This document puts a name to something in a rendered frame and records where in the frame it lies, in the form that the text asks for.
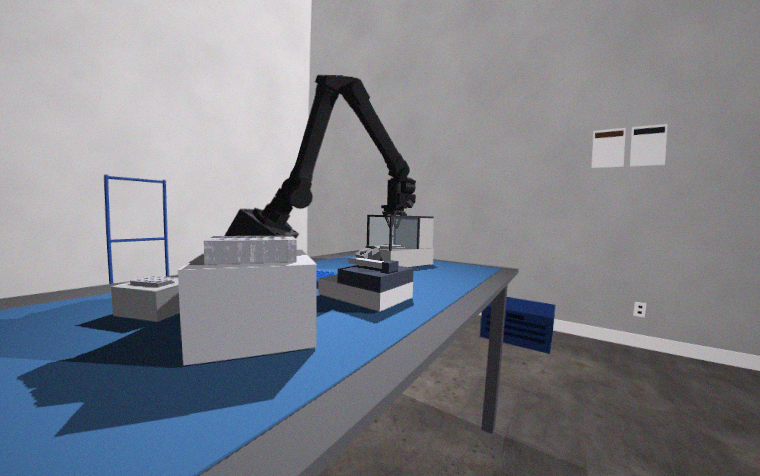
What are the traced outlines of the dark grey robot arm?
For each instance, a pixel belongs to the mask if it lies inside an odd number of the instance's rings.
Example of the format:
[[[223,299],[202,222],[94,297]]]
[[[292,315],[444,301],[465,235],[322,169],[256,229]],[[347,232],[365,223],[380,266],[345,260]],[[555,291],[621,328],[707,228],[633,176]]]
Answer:
[[[290,217],[292,206],[303,209],[310,205],[313,198],[310,188],[314,167],[339,94],[354,110],[387,164],[388,175],[393,177],[388,180],[387,192],[401,192],[399,193],[399,205],[407,205],[408,208],[412,208],[416,200],[416,195],[413,194],[416,181],[407,177],[410,168],[396,149],[372,107],[369,101],[370,96],[362,81],[359,78],[343,75],[326,75],[323,77],[317,75],[315,82],[317,83],[315,98],[290,177],[283,182],[282,187],[275,194],[276,197],[274,196],[271,203],[266,205],[264,211],[254,208],[254,215],[264,225],[290,232],[292,227],[285,221],[287,221],[287,217]],[[339,91],[342,92],[339,93]]]

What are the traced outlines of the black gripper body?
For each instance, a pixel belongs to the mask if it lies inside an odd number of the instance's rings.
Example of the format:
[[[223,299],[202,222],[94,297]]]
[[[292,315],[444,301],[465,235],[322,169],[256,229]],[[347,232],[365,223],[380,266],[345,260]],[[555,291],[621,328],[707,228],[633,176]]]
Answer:
[[[384,211],[398,211],[402,212],[407,209],[407,205],[399,205],[399,193],[401,192],[388,192],[387,193],[387,205],[381,205]],[[399,206],[392,206],[399,205]]]

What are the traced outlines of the blue tube rack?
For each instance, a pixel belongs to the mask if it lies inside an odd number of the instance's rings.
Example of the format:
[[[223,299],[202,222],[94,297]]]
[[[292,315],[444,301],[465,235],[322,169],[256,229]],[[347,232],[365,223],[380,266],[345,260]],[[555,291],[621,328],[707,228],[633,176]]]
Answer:
[[[317,270],[317,288],[318,288],[318,278],[323,278],[323,277],[332,276],[332,275],[334,275],[334,272]]]

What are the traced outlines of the blue bench mat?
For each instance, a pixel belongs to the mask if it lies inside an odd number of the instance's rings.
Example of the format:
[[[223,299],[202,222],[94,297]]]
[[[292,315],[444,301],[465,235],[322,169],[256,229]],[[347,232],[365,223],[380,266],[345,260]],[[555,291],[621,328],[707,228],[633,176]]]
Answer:
[[[111,293],[0,310],[0,476],[198,476],[501,269],[410,268],[380,312],[317,288],[317,347],[191,365],[180,313],[113,316]]]

